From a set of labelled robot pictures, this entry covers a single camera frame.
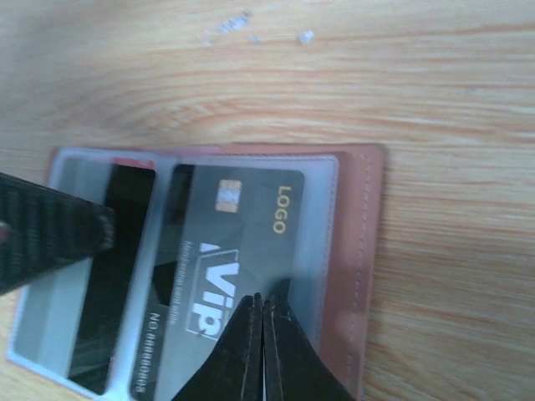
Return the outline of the black VIP logo card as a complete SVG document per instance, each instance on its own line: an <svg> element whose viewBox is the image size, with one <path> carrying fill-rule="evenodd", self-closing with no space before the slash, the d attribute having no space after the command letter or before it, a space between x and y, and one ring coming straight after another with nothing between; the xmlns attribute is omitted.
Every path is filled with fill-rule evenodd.
<svg viewBox="0 0 535 401"><path fill-rule="evenodd" d="M298 170L174 168L130 383L133 399L173 398L243 297L287 286L304 183Z"/></svg>

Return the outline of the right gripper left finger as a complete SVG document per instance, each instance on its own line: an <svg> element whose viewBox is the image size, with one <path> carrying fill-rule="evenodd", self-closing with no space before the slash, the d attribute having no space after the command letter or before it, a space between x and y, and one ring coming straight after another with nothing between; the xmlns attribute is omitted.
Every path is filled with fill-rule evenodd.
<svg viewBox="0 0 535 401"><path fill-rule="evenodd" d="M263 386L262 296L239 302L206 361L175 400L260 400Z"/></svg>

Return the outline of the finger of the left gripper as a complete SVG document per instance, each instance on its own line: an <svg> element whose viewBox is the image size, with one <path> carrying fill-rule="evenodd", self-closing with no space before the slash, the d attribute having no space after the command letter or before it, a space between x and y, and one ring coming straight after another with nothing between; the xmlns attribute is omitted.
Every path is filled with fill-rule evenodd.
<svg viewBox="0 0 535 401"><path fill-rule="evenodd" d="M96 256L115 242L107 206L1 174L1 293Z"/></svg>

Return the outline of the black stripe back card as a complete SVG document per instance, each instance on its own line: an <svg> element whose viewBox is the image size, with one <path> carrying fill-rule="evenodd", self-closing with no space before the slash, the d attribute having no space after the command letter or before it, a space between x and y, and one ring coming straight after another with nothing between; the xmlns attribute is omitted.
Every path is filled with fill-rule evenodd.
<svg viewBox="0 0 535 401"><path fill-rule="evenodd" d="M39 370L104 394L155 172L68 158L56 187L116 214L114 247L32 283L18 314L12 350Z"/></svg>

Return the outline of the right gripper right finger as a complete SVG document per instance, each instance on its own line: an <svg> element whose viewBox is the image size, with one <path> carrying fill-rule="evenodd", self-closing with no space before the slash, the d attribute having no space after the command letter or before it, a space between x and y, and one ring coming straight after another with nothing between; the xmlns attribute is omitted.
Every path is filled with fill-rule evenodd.
<svg viewBox="0 0 535 401"><path fill-rule="evenodd" d="M263 307L267 400L351 400L321 361L288 302L271 297Z"/></svg>

